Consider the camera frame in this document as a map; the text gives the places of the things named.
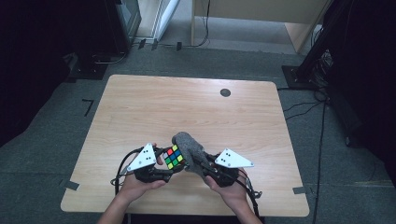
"gray floor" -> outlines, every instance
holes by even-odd
[[[186,17],[189,2],[181,1],[175,19],[163,36],[163,44],[189,43],[190,22]],[[0,148],[0,223],[94,223],[99,218],[100,214],[95,213],[62,211],[64,188],[59,183],[69,179],[73,172],[112,74],[259,80],[272,81],[279,88],[287,87],[280,66],[299,65],[304,55],[294,52],[283,24],[263,24],[268,30],[262,34],[254,33],[259,32],[257,30],[238,33],[235,30],[249,30],[243,24],[247,21],[239,21],[241,27],[232,25],[232,34],[226,35],[228,29],[224,33],[220,30],[226,25],[222,26],[222,21],[215,24],[215,21],[209,19],[209,32],[217,31],[213,35],[210,32],[210,44],[204,48],[176,51],[163,46],[157,50],[133,47],[123,61],[107,68],[103,80],[62,83],[28,130]],[[312,91],[280,91],[279,98],[284,109],[315,102]],[[87,117],[84,114],[88,105],[82,99],[94,100]],[[305,112],[308,107],[296,106],[285,112],[285,118]],[[325,107],[321,180],[317,192],[322,108],[323,105],[319,105],[307,115],[287,120],[310,214],[308,217],[267,217],[266,223],[312,223],[317,197],[316,223],[396,223],[396,190],[383,162],[365,148],[345,146],[343,129],[330,105]],[[134,223],[155,222],[138,218]],[[173,223],[210,222],[193,218],[177,219]]]

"desk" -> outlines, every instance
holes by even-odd
[[[220,90],[231,91],[229,97]],[[109,181],[122,158],[147,142],[171,146],[189,133],[210,154],[228,147],[255,163],[247,168],[261,216],[304,217],[305,194],[286,121],[272,82],[184,77],[110,77],[79,155],[61,207],[104,212],[114,197]],[[128,213],[233,216],[196,174],[181,172],[161,189],[131,203]]]
[[[290,40],[300,52],[306,39],[322,19],[332,0],[212,0],[209,17],[285,22]],[[191,43],[195,36],[195,17],[206,16],[208,0],[193,0]]]

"person's right arm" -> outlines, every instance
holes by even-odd
[[[242,183],[246,183],[244,177],[239,176],[238,179]],[[248,204],[247,192],[241,185],[235,182],[230,187],[221,188],[209,175],[205,178],[205,182],[221,196],[225,204],[233,210],[241,223],[262,223],[251,210]]]

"colorful puzzle cube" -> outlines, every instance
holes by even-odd
[[[163,159],[165,160],[165,163],[168,166],[169,170],[172,170],[174,167],[176,167],[180,164],[184,164],[184,162],[185,162],[177,145],[169,147],[163,153]]]

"forearm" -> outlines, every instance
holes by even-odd
[[[256,217],[256,215],[254,215],[254,213],[251,210],[251,208],[248,205],[248,203],[238,204],[237,206],[231,207],[231,209],[236,214],[236,216],[238,217],[239,221],[242,224],[245,224],[245,223],[248,223],[248,224],[262,223]]]
[[[116,224],[121,223],[125,214],[126,209],[128,208],[130,202],[125,200],[121,195],[117,195],[110,206],[106,209],[106,211],[102,214],[98,224]]]

